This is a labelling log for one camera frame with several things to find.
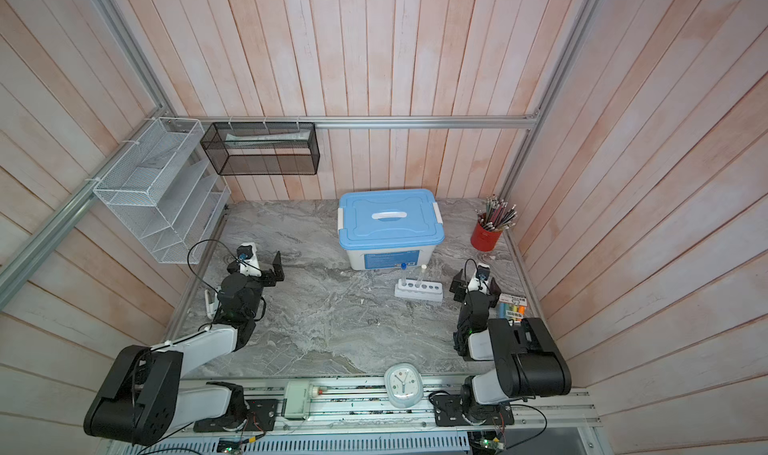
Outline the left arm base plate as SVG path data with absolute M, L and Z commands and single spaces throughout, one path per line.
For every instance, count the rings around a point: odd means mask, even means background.
M 270 432 L 279 414 L 278 399 L 246 399 L 243 406 L 228 410 L 217 418 L 206 418 L 194 423 L 195 433 L 213 432 Z

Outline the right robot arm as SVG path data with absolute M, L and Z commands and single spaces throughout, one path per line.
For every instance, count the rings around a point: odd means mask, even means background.
M 468 361 L 494 364 L 484 374 L 467 377 L 454 399 L 464 422 L 501 421 L 508 418 L 504 407 L 513 401 L 570 393 L 570 370 L 542 319 L 491 316 L 502 291 L 488 265 L 478 264 L 472 273 L 460 270 L 449 292 L 461 303 L 454 350 Z

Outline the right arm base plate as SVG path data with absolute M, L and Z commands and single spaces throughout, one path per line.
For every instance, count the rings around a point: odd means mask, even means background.
M 469 397 L 445 391 L 430 393 L 428 401 L 439 427 L 514 424 L 512 410 L 501 405 L 479 405 Z

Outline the blue plastic bin lid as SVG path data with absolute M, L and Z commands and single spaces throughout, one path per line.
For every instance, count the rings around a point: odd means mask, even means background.
M 427 189 L 347 193 L 339 208 L 338 234 L 346 250 L 439 245 L 445 238 L 442 215 Z

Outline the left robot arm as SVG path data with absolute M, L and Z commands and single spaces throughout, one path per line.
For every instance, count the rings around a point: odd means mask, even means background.
M 84 432 L 92 437 L 151 446 L 170 433 L 208 421 L 217 429 L 243 430 L 251 422 L 241 386 L 208 382 L 183 389 L 196 368 L 246 346 L 266 314 L 264 289 L 285 278 L 282 258 L 259 265 L 252 243 L 238 247 L 216 295 L 209 324 L 177 340 L 121 350 L 88 408 Z

